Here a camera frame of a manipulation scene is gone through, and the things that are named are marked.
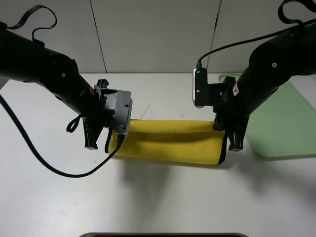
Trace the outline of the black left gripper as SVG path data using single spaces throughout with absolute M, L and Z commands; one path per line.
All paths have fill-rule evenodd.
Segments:
M 97 140 L 104 127 L 111 127 L 116 106 L 116 91 L 108 88 L 106 79 L 99 79 L 94 85 L 96 106 L 83 117 L 84 147 L 97 150 Z

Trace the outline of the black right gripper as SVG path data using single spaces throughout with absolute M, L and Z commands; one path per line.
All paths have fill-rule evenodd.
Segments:
M 213 130 L 226 131 L 230 144 L 229 151 L 241 151 L 245 130 L 249 118 L 245 117 L 243 110 L 234 101 L 233 86 L 236 79 L 231 76 L 224 77 L 222 83 L 209 85 L 209 101 L 216 114 L 214 119 Z

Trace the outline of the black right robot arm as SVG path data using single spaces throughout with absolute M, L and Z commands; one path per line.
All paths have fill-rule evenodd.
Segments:
M 216 130 L 224 130 L 230 151 L 240 151 L 250 115 L 292 76 L 314 75 L 316 24 L 286 31 L 258 46 L 238 80 L 209 85 Z

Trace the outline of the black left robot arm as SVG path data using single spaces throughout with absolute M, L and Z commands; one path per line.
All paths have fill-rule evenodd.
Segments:
M 85 147 L 97 149 L 102 129 L 110 124 L 112 112 L 106 111 L 101 91 L 80 74 L 70 57 L 47 49 L 0 24 L 0 77 L 24 83 L 36 83 L 83 119 Z

